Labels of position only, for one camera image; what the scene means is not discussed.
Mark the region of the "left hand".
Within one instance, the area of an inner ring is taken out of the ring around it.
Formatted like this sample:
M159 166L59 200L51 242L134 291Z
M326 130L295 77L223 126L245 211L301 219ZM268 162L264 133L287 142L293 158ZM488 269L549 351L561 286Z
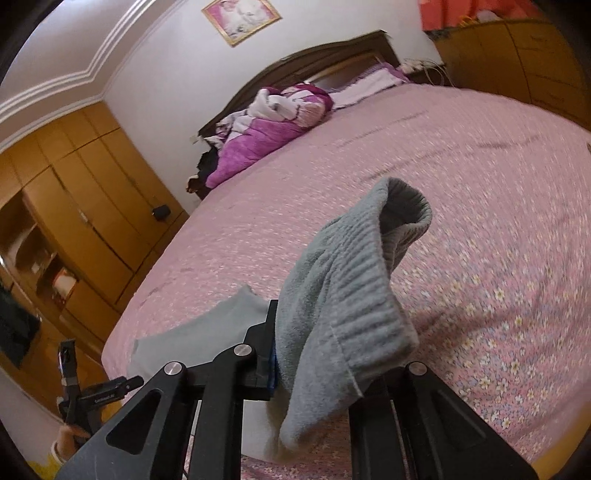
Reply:
M59 428L53 450L56 456L65 462L69 460L78 450L77 439L87 440L90 434L76 425L64 424Z

